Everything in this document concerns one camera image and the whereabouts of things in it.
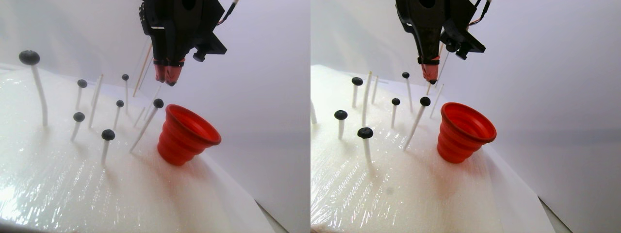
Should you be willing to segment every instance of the white wall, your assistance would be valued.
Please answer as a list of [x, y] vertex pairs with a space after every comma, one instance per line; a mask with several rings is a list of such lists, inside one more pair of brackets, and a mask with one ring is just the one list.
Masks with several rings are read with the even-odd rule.
[[408, 71], [410, 83], [427, 85], [416, 62], [414, 36], [403, 30], [394, 1], [318, 0], [311, 1], [310, 13], [313, 65], [356, 73], [371, 70], [398, 81]]
[[[103, 72], [140, 72], [147, 40], [139, 0], [1, 1], [0, 63], [38, 51], [42, 68], [94, 81]], [[221, 1], [225, 8], [231, 1]], [[216, 35], [226, 55], [198, 63], [190, 52], [179, 82], [163, 86], [165, 103], [207, 119], [222, 143], [206, 153], [289, 232], [310, 226], [309, 4], [303, 0], [240, 1]], [[160, 83], [152, 69], [142, 87]]]
[[621, 229], [621, 2], [493, 1], [444, 93], [496, 125], [490, 144], [573, 232]]

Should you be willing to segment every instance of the black knob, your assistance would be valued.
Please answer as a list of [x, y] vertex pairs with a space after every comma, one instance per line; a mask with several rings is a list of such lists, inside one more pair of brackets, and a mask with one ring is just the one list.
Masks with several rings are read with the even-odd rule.
[[73, 115], [73, 120], [76, 122], [82, 122], [84, 121], [84, 114], [82, 112], [76, 112]]
[[112, 129], [106, 129], [106, 130], [104, 130], [104, 132], [101, 132], [101, 138], [106, 140], [106, 141], [113, 140], [114, 137], [115, 137], [115, 135], [114, 135], [114, 131], [112, 131]]
[[86, 80], [78, 80], [78, 86], [80, 88], [85, 88], [86, 86], [88, 86], [88, 83], [86, 82]]
[[429, 99], [429, 97], [426, 97], [426, 96], [422, 97], [420, 99], [420, 104], [425, 106], [425, 107], [427, 107], [427, 106], [429, 106], [429, 104], [431, 104], [431, 99]]
[[359, 78], [359, 77], [353, 77], [351, 79], [351, 83], [353, 83], [356, 86], [360, 86], [360, 85], [362, 85], [362, 79]]
[[155, 99], [153, 101], [153, 105], [157, 108], [162, 108], [164, 106], [164, 101], [162, 101], [161, 99]]
[[362, 139], [370, 139], [373, 137], [373, 129], [369, 127], [364, 127], [358, 130], [358, 136]]
[[39, 54], [32, 50], [19, 53], [19, 60], [25, 65], [36, 65], [41, 60]]
[[339, 110], [334, 113], [334, 118], [338, 119], [339, 121], [345, 120], [347, 118], [347, 112]]

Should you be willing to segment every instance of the plastic wrap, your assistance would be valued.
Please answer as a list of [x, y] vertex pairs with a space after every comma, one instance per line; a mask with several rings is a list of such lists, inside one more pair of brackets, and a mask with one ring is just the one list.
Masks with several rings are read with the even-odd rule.
[[[212, 169], [200, 159], [176, 167], [157, 154], [162, 119], [151, 122], [129, 153], [139, 130], [132, 126], [140, 108], [126, 105], [129, 112], [120, 112], [116, 137], [102, 165], [101, 132], [112, 128], [117, 99], [102, 94], [93, 127], [82, 122], [70, 142], [78, 86], [40, 73], [47, 127], [41, 124], [30, 70], [0, 75], [1, 224], [53, 232], [233, 231]], [[83, 90], [79, 111], [89, 113], [92, 94], [92, 89]]]
[[[461, 164], [438, 155], [439, 114], [430, 119], [428, 108], [409, 148], [402, 150], [425, 88], [413, 89], [413, 113], [406, 97], [378, 88], [375, 104], [368, 106], [367, 126], [374, 132], [369, 164], [356, 135], [363, 96], [353, 109], [351, 76], [313, 67], [311, 77], [318, 122], [311, 136], [314, 232], [502, 232], [481, 152]], [[391, 129], [395, 97], [402, 104]], [[342, 140], [333, 116], [337, 110], [348, 113]]]

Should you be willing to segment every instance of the red collapsible cup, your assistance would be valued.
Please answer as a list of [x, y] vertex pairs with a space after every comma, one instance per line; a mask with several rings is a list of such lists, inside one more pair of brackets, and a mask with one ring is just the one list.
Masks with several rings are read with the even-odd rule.
[[218, 131], [196, 113], [176, 104], [166, 106], [157, 150], [166, 162], [181, 166], [222, 141]]
[[444, 160], [461, 163], [482, 145], [496, 139], [496, 128], [483, 114], [460, 103], [446, 103], [440, 110], [442, 123], [438, 153]]

